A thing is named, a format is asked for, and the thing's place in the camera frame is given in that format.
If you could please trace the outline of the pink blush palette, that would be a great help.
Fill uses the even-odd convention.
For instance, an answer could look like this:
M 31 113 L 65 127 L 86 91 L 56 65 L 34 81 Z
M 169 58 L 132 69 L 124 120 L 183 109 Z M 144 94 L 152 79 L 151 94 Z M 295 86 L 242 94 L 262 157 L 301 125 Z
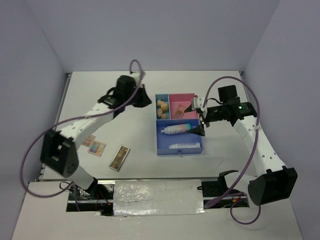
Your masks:
M 179 105 L 176 109 L 176 111 L 174 112 L 172 119 L 181 119 L 183 117 L 183 115 L 185 114 L 185 109 L 186 107 L 184 105 Z

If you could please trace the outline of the beige makeup sponge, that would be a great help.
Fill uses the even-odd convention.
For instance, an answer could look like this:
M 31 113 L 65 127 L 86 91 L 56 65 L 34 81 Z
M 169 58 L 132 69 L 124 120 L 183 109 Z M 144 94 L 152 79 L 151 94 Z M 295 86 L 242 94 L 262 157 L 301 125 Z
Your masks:
M 161 108 L 158 108 L 156 114 L 157 114 L 157 117 L 160 118 L 164 114 L 164 112 Z
M 161 104 L 160 108 L 162 109 L 163 112 L 167 112 L 169 110 L 169 106 L 166 102 Z
M 164 104 L 166 104 L 166 102 L 165 102 L 165 101 L 162 101 L 162 100 L 160 100 L 160 99 L 156 102 L 156 105 L 157 105 L 158 107 L 160 107 L 161 105 L 164 105 Z
M 165 113 L 161 115 L 161 119 L 165 120 L 167 118 L 168 118 L 168 116 Z

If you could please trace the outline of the pink teal gradient bottle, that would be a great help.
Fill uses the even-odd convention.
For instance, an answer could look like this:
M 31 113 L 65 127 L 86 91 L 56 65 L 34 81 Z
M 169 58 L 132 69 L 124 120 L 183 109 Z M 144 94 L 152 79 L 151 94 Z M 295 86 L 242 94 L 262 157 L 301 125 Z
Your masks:
M 160 132 L 166 135 L 182 134 L 192 129 L 190 123 L 170 125 L 162 129 Z

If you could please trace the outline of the brown eyeshadow palette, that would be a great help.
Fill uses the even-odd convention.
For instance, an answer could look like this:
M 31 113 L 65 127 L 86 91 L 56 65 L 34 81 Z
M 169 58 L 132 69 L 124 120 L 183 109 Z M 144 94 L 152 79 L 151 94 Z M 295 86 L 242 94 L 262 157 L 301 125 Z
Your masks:
M 112 159 L 109 168 L 119 172 L 129 152 L 129 147 L 121 145 Z

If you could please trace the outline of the colourful eyeshadow palette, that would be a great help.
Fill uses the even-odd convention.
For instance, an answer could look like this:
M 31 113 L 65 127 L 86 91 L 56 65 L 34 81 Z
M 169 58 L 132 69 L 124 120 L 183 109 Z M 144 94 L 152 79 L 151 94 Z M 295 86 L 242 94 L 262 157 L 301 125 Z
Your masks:
M 90 147 L 89 147 L 87 152 L 89 154 L 101 157 L 103 152 L 104 152 L 105 147 L 106 147 L 105 143 L 97 141 L 97 140 L 94 140 L 92 142 L 92 144 L 90 145 Z

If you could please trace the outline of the small peach palette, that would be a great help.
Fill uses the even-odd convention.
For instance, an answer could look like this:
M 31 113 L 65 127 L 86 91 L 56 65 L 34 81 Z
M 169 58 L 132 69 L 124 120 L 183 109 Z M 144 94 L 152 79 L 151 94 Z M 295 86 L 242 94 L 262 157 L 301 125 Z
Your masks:
M 89 136 L 85 141 L 83 141 L 82 145 L 89 148 L 94 142 L 95 138 L 96 137 L 94 135 Z

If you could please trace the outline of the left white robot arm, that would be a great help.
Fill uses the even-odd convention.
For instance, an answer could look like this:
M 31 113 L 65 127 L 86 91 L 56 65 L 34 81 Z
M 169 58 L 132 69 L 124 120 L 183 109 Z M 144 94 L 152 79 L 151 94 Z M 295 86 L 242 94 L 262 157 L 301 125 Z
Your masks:
M 86 199 L 93 199 L 105 188 L 81 165 L 77 150 L 96 130 L 114 120 L 127 106 L 144 108 L 151 104 L 144 84 L 143 72 L 121 75 L 115 87 L 105 95 L 80 119 L 55 131 L 49 130 L 43 139 L 40 161 L 64 179 L 72 181 L 80 188 Z

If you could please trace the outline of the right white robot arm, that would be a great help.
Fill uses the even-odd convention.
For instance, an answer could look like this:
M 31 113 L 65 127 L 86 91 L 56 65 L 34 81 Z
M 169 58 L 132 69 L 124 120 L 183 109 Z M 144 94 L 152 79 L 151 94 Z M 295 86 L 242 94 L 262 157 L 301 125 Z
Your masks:
M 187 112 L 199 115 L 199 125 L 189 133 L 205 136 L 205 127 L 218 121 L 228 121 L 250 151 L 257 177 L 249 180 L 247 192 L 251 201 L 265 205 L 290 197 L 298 178 L 293 167 L 288 168 L 276 154 L 263 128 L 258 113 L 250 102 L 241 102 L 235 85 L 218 88 L 219 106 L 207 107 L 206 99 L 194 96 Z

